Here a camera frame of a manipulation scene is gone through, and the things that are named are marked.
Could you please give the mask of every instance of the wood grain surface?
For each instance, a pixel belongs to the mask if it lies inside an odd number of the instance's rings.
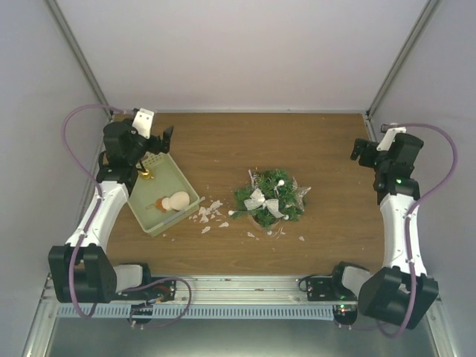
[[[282,168],[311,186],[299,222],[269,237],[246,218],[185,219],[158,237],[145,234],[124,206],[107,248],[115,263],[149,263],[156,274],[329,274],[341,260],[371,271],[382,266],[384,235],[373,171],[349,159],[366,138],[360,115],[162,114],[154,134],[175,126],[170,154],[208,207],[234,209],[233,190],[248,169]],[[211,226],[206,234],[202,229]],[[248,237],[251,232],[256,238]]]

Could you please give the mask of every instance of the ribbon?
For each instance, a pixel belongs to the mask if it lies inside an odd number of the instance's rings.
[[[278,199],[266,199],[265,195],[259,188],[257,188],[250,196],[250,199],[245,200],[247,210],[255,210],[259,206],[268,208],[269,212],[276,218],[284,217],[280,212],[280,202]]]

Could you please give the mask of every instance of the light green tray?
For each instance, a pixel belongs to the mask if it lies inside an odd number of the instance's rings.
[[[144,180],[138,177],[128,203],[142,230],[155,237],[197,211],[200,198],[169,154],[148,153],[143,163],[154,178]],[[146,209],[157,199],[171,197],[177,191],[185,191],[190,196],[190,204],[184,210],[162,213],[156,208]]]

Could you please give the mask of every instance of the metal corner post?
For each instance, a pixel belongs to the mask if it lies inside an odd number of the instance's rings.
[[[69,48],[71,49],[71,52],[73,52],[73,55],[76,58],[78,64],[80,65],[81,70],[83,71],[86,79],[88,80],[88,83],[91,86],[94,94],[96,95],[97,100],[101,104],[108,106],[109,104],[107,103],[107,99],[101,87],[99,86],[99,83],[97,82],[96,77],[94,76],[94,73],[91,70],[91,67],[89,67],[88,61],[84,57],[84,54],[81,51],[81,47],[77,43],[77,40],[74,37],[74,34],[71,31],[71,28],[69,27],[69,24],[66,21],[66,18],[63,15],[60,6],[58,5],[58,1],[45,0],[45,3],[51,12],[51,15],[55,19],[59,27],[59,30],[61,31],[62,35],[65,37],[65,40],[68,43]]]
[[[387,73],[387,76],[384,79],[384,82],[380,86],[377,95],[373,99],[373,102],[370,104],[369,109],[367,110],[367,116],[369,120],[372,120],[373,115],[377,111],[378,107],[382,103],[385,95],[388,92],[388,89],[393,84],[397,74],[399,73],[402,66],[405,64],[408,56],[410,55],[411,51],[413,50],[417,40],[422,35],[423,31],[425,30],[427,24],[429,23],[431,17],[433,16],[435,10],[437,9],[438,4],[441,0],[427,0],[425,6],[422,9],[422,12],[418,16],[418,19],[415,22],[415,25],[411,29],[410,33],[408,34],[405,43],[402,46],[398,56],[396,57],[395,61]]]

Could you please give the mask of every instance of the christmas decoration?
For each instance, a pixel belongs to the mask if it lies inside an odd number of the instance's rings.
[[[233,218],[251,215],[260,227],[268,230],[281,219],[298,221],[304,212],[303,198],[311,187],[299,187],[285,170],[248,171],[249,186],[235,190],[237,210],[228,214]]]

